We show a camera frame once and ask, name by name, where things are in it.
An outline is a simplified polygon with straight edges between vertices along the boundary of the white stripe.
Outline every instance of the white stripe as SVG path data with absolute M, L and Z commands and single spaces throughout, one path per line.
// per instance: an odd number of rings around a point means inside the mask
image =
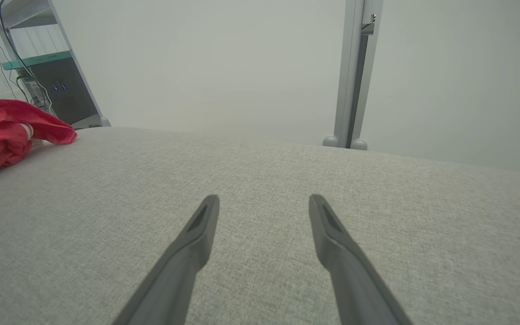
M 27 124 L 20 123 L 19 125 L 21 125 L 25 129 L 25 132 L 27 132 L 27 140 L 31 139 L 31 136 L 33 135 L 31 134 L 31 128 Z

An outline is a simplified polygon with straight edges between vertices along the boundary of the white cable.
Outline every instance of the white cable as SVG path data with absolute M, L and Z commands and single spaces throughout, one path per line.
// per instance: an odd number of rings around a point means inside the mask
M 1 12 L 0 12 L 0 24 L 1 24 L 1 27 L 4 26 L 4 22 L 1 20 Z M 51 109 L 51 106 L 53 105 L 53 102 L 51 101 L 51 97 L 49 97 L 49 94 L 47 93 L 47 89 L 46 87 L 43 86 L 43 84 L 39 83 L 39 81 L 35 78 L 35 76 L 31 73 L 31 71 L 27 68 L 27 66 L 25 66 L 25 64 L 23 64 L 23 62 L 21 60 L 17 60 L 17 62 L 19 62 L 19 65 L 22 65 L 24 68 L 25 68 L 25 71 L 27 71 L 27 74 L 29 74 L 29 76 L 31 76 L 31 78 L 33 78 L 33 80 L 35 80 L 35 82 L 41 87 L 43 88 L 43 90 L 45 91 L 45 96 L 47 98 L 44 98 L 46 100 L 49 101 L 49 113 L 55 117 L 57 117 L 57 115 L 54 114 L 53 110 Z

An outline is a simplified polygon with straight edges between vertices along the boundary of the gray fabric surface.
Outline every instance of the gray fabric surface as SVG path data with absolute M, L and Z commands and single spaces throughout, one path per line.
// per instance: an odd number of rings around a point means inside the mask
M 413 323 L 520 323 L 520 173 L 321 146 L 83 130 L 0 172 L 0 324 L 109 324 L 208 194 L 187 324 L 339 323 L 326 197 Z

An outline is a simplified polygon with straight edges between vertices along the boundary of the red garment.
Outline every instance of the red garment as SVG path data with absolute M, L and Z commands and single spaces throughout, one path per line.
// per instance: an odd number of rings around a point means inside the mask
M 0 99 L 0 169 L 25 157 L 31 138 L 70 144 L 77 136 L 70 125 L 29 103 Z

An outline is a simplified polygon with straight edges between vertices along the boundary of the red and white fabric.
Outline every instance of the red and white fabric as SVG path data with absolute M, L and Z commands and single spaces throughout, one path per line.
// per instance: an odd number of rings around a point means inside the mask
M 74 128 L 29 103 L 0 99 L 0 169 L 25 157 L 32 139 L 70 144 L 77 136 Z

